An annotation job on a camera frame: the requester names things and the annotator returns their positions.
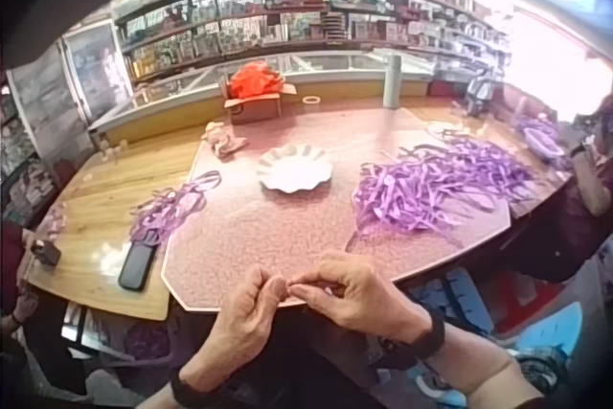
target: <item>phone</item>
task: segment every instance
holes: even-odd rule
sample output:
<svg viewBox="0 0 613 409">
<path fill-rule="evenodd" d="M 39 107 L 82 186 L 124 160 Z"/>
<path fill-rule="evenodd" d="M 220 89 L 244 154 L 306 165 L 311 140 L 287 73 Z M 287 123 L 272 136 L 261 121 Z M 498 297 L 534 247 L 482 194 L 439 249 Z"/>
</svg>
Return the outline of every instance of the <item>phone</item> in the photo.
<svg viewBox="0 0 613 409">
<path fill-rule="evenodd" d="M 158 244 L 148 244 L 149 234 L 144 241 L 135 241 L 127 251 L 124 267 L 119 275 L 119 286 L 130 291 L 142 291 L 153 262 Z"/>
</svg>

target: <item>black watch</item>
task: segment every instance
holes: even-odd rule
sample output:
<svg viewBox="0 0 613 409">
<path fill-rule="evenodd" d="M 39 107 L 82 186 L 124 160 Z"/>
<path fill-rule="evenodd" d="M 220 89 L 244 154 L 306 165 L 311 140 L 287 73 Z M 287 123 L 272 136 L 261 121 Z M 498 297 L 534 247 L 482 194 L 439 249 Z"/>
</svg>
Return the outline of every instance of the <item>black watch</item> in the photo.
<svg viewBox="0 0 613 409">
<path fill-rule="evenodd" d="M 438 352 L 444 344 L 444 319 L 438 310 L 426 309 L 432 320 L 432 330 L 408 345 L 416 358 L 421 361 Z"/>
<path fill-rule="evenodd" d="M 438 352 L 444 344 L 444 319 L 438 310 L 423 306 L 432 321 L 432 330 L 420 337 L 412 344 L 404 344 L 393 340 L 379 338 L 379 345 L 383 351 L 396 359 L 393 359 L 394 369 L 406 369 L 412 367 L 415 360 L 423 361 Z"/>
<path fill-rule="evenodd" d="M 198 392 L 179 378 L 179 369 L 170 372 L 170 387 L 174 400 L 181 406 L 188 409 L 201 409 L 203 407 L 215 407 L 220 403 L 221 395 L 215 391 L 213 393 Z"/>
<path fill-rule="evenodd" d="M 570 157 L 573 158 L 575 155 L 581 152 L 585 152 L 585 145 L 583 143 L 571 150 Z"/>
</svg>

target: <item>scalloped paper plate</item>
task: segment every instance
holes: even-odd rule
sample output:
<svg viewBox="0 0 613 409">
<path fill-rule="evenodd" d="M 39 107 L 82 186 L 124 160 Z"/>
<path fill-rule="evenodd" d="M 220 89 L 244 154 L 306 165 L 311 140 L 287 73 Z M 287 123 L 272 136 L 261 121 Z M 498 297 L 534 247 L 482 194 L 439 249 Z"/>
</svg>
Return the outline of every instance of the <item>scalloped paper plate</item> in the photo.
<svg viewBox="0 0 613 409">
<path fill-rule="evenodd" d="M 260 157 L 256 174 L 267 189 L 311 191 L 332 177 L 332 162 L 321 148 L 288 144 L 271 148 Z"/>
</svg>

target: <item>wrist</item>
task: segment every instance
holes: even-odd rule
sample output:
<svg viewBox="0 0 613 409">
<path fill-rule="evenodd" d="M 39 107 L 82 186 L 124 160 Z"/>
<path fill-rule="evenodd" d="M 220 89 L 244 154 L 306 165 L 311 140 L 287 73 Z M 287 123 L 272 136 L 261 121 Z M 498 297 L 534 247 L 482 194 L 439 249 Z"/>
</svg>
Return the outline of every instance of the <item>wrist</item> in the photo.
<svg viewBox="0 0 613 409">
<path fill-rule="evenodd" d="M 179 371 L 181 381 L 200 393 L 212 392 L 234 370 L 230 370 L 205 349 L 205 346 Z"/>
<path fill-rule="evenodd" d="M 23 322 L 26 321 L 26 319 L 21 318 L 21 316 L 19 316 L 19 314 L 14 311 L 13 313 L 11 313 L 11 321 L 13 321 L 16 326 L 21 326 L 23 325 Z"/>
<path fill-rule="evenodd" d="M 405 309 L 401 317 L 400 328 L 396 340 L 405 344 L 413 344 L 432 331 L 432 318 L 428 311 L 413 304 Z"/>
</svg>

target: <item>hand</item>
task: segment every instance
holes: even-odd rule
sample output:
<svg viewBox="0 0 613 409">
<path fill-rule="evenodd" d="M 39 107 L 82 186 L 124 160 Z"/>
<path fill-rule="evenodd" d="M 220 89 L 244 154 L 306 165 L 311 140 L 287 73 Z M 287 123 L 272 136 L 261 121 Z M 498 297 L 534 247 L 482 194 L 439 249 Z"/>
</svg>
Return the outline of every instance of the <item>hand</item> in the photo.
<svg viewBox="0 0 613 409">
<path fill-rule="evenodd" d="M 423 307 L 361 261 L 324 259 L 288 285 L 291 295 L 343 328 L 406 343 L 432 329 Z"/>
<path fill-rule="evenodd" d="M 266 345 L 277 306 L 286 296 L 283 278 L 251 267 L 223 301 L 209 338 L 181 370 L 181 379 L 196 390 L 211 391 L 253 360 Z"/>
<path fill-rule="evenodd" d="M 17 298 L 17 306 L 15 307 L 12 316 L 19 323 L 24 323 L 33 315 L 37 307 L 38 297 L 32 292 L 28 292 Z"/>
</svg>

